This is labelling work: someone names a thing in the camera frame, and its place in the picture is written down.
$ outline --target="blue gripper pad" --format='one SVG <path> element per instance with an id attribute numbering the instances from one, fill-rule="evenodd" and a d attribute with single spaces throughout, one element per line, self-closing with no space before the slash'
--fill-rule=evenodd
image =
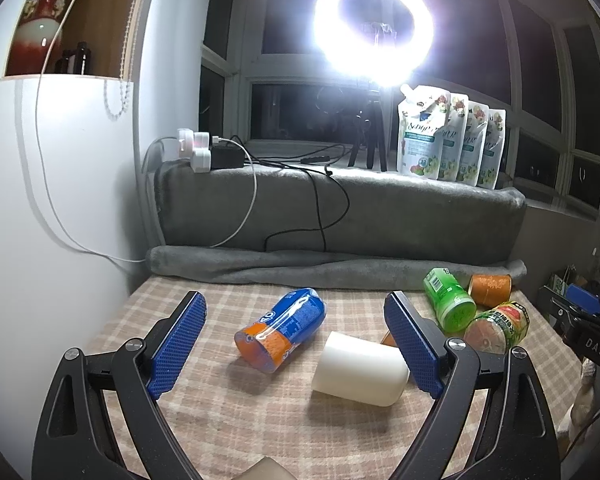
<path id="1" fill-rule="evenodd" d="M 173 388 L 205 320 L 205 297 L 197 293 L 156 352 L 152 363 L 151 381 L 146 388 L 154 400 L 158 400 L 161 394 Z"/>
<path id="2" fill-rule="evenodd" d="M 413 319 L 392 294 L 384 302 L 384 320 L 419 389 L 437 399 L 444 389 L 438 358 Z"/>

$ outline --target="checkered fabric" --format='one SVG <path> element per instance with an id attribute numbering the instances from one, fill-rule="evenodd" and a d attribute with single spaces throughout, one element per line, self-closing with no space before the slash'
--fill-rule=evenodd
<path id="1" fill-rule="evenodd" d="M 187 291 L 206 297 L 206 325 L 174 389 L 160 398 L 183 450 L 205 480 L 228 480 L 270 456 L 299 480 L 386 480 L 404 456 L 432 405 L 410 380 L 401 399 L 379 408 L 311 391 L 320 352 L 332 330 L 380 341 L 385 292 L 319 290 L 327 316 L 316 337 L 265 375 L 243 361 L 234 333 L 268 311 L 290 289 L 277 285 L 211 285 L 154 276 L 127 301 L 90 345 L 91 353 L 116 350 L 144 336 L 167 317 Z M 407 293 L 418 311 L 433 317 L 423 293 Z M 519 291 L 530 327 L 522 346 L 544 388 L 554 423 L 564 416 L 580 384 L 580 362 Z M 463 467 L 486 393 L 477 392 L 447 473 Z M 126 430 L 115 394 L 110 418 L 128 468 L 146 474 Z"/>

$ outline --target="silver bolt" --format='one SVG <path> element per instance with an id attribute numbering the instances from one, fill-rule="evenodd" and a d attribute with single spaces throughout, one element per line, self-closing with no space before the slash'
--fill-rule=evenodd
<path id="1" fill-rule="evenodd" d="M 135 352 L 138 349 L 142 348 L 142 340 L 141 339 L 130 339 L 125 343 L 125 348 L 130 352 Z"/>
<path id="2" fill-rule="evenodd" d="M 511 353 L 513 354 L 513 357 L 517 358 L 517 359 L 526 359 L 526 350 L 524 348 L 520 348 L 519 346 L 514 346 L 511 349 Z"/>
<path id="3" fill-rule="evenodd" d="M 78 355 L 80 355 L 80 351 L 77 348 L 69 348 L 65 353 L 64 353 L 64 358 L 67 361 L 73 361 L 75 358 L 78 357 Z"/>
<path id="4" fill-rule="evenodd" d="M 454 350 L 464 350 L 466 348 L 466 343 L 462 341 L 462 339 L 455 337 L 449 340 L 449 346 Z"/>

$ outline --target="green bottle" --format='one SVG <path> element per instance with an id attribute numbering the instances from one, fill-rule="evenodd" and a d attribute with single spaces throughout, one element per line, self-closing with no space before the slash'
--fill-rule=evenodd
<path id="1" fill-rule="evenodd" d="M 444 332 L 460 332 L 475 317 L 474 300 L 449 269 L 431 269 L 424 279 L 424 290 Z"/>

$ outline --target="red vase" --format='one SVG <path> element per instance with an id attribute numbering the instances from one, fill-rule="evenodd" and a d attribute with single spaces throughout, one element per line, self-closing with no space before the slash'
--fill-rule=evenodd
<path id="1" fill-rule="evenodd" d="M 6 75 L 39 74 L 51 40 L 71 0 L 27 0 L 22 9 Z M 61 34 L 58 35 L 52 58 L 59 57 Z"/>

